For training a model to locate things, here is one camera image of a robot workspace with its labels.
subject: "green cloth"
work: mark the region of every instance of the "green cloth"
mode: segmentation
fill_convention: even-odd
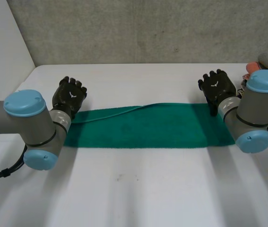
[[[81,148],[204,148],[234,144],[207,104],[159,103],[76,114],[65,146]]]

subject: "robotic hand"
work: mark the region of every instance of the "robotic hand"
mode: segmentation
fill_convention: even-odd
[[[65,77],[59,83],[48,111],[38,91],[22,90],[0,101],[0,133],[18,133],[26,146],[19,160],[36,170],[52,169],[67,136],[71,120],[86,98],[86,88],[80,81]],[[2,175],[10,175],[9,169]]]
[[[212,116],[222,117],[236,145],[245,153],[268,147],[268,70],[252,74],[242,99],[224,71],[211,71],[199,80]]]
[[[236,96],[236,88],[224,71],[217,70],[203,75],[199,80],[199,89],[203,91],[210,110],[210,115],[216,116],[220,103],[229,97]]]
[[[62,79],[52,99],[53,110],[63,110],[73,120],[86,98],[86,88],[81,86],[74,78]]]

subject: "white tabletop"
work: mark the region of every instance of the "white tabletop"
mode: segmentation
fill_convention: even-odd
[[[64,76],[88,89],[82,110],[157,102],[205,102],[198,79],[245,64],[49,65],[19,89],[51,108]],[[0,171],[20,156],[19,135],[0,135]],[[0,179],[0,227],[268,227],[268,149],[63,148],[51,171],[24,166]]]

